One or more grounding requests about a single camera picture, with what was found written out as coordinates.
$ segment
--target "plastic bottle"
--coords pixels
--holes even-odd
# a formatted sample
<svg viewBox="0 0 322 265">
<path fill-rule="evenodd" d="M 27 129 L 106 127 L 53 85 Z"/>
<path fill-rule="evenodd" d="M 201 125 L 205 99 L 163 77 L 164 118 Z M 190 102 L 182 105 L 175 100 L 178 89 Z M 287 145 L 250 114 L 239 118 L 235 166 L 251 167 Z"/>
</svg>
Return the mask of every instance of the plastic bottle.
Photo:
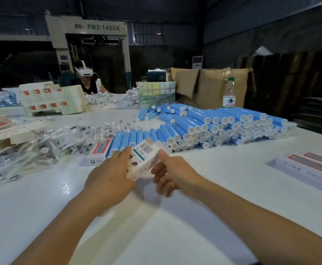
<svg viewBox="0 0 322 265">
<path fill-rule="evenodd" d="M 222 107 L 233 108 L 236 103 L 236 94 L 234 92 L 234 77 L 229 77 L 223 90 Z"/>
</svg>

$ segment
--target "white vr headset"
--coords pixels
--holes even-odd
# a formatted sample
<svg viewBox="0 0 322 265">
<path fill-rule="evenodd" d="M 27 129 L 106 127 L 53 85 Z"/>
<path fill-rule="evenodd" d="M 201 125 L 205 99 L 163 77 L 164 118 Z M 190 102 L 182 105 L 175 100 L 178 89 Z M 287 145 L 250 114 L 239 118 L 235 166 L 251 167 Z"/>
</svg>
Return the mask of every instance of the white vr headset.
<svg viewBox="0 0 322 265">
<path fill-rule="evenodd" d="M 84 76 L 91 77 L 93 75 L 93 70 L 90 67 L 86 67 L 85 62 L 83 60 L 81 62 L 83 64 L 83 67 L 80 67 L 80 68 L 74 67 L 75 70 L 81 77 L 84 77 Z"/>
</svg>

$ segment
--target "air conditioner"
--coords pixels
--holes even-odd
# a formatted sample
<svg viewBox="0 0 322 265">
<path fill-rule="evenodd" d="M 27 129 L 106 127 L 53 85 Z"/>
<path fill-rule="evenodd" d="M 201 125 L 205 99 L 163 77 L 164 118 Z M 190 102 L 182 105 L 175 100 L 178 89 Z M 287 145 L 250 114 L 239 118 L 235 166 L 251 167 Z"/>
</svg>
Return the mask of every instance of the air conditioner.
<svg viewBox="0 0 322 265">
<path fill-rule="evenodd" d="M 192 69 L 202 69 L 203 68 L 203 56 L 194 56 Z"/>
</svg>

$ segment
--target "barcode label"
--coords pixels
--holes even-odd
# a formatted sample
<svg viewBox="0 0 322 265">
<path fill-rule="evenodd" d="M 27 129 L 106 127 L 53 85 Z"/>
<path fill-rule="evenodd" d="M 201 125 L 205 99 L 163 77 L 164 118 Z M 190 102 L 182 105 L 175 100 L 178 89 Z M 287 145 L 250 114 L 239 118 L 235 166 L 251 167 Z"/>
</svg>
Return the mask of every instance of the barcode label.
<svg viewBox="0 0 322 265">
<path fill-rule="evenodd" d="M 153 151 L 153 149 L 147 143 L 143 143 L 142 145 L 140 145 L 140 149 L 146 154 L 149 154 L 150 152 Z"/>
</svg>

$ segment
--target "white table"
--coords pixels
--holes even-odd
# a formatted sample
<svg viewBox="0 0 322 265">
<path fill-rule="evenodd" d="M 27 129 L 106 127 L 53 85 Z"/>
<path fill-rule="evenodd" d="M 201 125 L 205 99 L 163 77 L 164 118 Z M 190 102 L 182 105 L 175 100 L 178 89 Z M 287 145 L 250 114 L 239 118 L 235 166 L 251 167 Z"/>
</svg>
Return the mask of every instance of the white table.
<svg viewBox="0 0 322 265">
<path fill-rule="evenodd" d="M 120 118 L 126 123 L 134 113 L 119 109 L 54 116 L 51 125 L 102 124 Z M 155 118 L 140 122 L 147 130 L 160 124 Z M 300 129 L 297 138 L 178 154 L 204 177 L 322 236 L 322 191 L 267 165 L 285 153 L 317 148 L 322 148 L 322 135 Z M 82 189 L 93 167 L 78 166 L 79 161 L 72 157 L 0 187 L 0 265 L 13 261 Z M 204 206 L 180 192 L 163 198 L 150 179 L 142 179 L 126 200 L 94 220 L 71 264 L 255 261 L 242 241 Z"/>
</svg>

